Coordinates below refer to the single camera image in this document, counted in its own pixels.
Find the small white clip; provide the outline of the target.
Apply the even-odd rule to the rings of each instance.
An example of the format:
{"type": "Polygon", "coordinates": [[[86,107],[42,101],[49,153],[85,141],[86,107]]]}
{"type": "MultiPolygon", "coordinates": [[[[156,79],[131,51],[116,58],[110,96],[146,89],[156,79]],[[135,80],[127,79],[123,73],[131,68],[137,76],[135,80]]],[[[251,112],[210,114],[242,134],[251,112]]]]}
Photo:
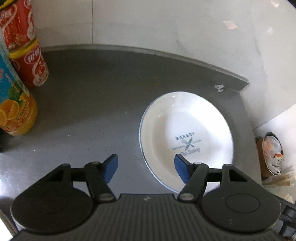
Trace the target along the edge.
{"type": "Polygon", "coordinates": [[[222,92],[224,90],[224,85],[223,84],[216,84],[213,86],[218,93],[222,92]]]}

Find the brown pot with packets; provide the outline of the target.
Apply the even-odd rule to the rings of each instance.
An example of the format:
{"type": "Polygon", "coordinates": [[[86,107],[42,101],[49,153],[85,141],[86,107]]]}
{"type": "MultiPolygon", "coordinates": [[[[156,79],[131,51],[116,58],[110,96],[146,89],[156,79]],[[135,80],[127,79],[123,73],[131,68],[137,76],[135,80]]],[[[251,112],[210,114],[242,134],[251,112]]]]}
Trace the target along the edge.
{"type": "Polygon", "coordinates": [[[261,178],[281,175],[284,154],[278,137],[267,132],[263,137],[256,137],[256,147],[259,156],[261,178]]]}

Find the orange juice bottle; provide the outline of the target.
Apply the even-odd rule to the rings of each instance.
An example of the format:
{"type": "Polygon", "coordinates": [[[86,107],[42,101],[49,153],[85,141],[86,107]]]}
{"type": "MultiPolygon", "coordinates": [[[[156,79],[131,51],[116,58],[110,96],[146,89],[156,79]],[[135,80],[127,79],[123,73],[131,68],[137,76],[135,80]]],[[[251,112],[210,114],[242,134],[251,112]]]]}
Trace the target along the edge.
{"type": "Polygon", "coordinates": [[[38,113],[37,103],[1,47],[1,129],[12,136],[30,131],[38,113]]]}

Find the small white bakery plate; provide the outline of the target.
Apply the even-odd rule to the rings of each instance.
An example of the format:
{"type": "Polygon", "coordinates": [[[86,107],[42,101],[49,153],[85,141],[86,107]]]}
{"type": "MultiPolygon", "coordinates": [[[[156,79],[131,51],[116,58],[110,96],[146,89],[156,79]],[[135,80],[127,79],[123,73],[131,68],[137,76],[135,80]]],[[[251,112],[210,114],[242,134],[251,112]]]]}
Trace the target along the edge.
{"type": "Polygon", "coordinates": [[[189,92],[164,94],[147,107],[139,144],[153,176],[175,193],[184,188],[175,170],[176,154],[209,168],[233,162],[233,137],[224,116],[211,102],[189,92]]]}

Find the upper red drink can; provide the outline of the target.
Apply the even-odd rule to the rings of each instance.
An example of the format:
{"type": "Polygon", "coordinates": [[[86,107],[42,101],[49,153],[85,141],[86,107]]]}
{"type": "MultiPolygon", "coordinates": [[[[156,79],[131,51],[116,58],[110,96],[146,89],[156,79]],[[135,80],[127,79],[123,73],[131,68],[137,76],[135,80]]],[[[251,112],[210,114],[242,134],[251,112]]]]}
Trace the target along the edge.
{"type": "Polygon", "coordinates": [[[31,1],[1,1],[1,30],[10,52],[30,44],[36,38],[31,1]]]}

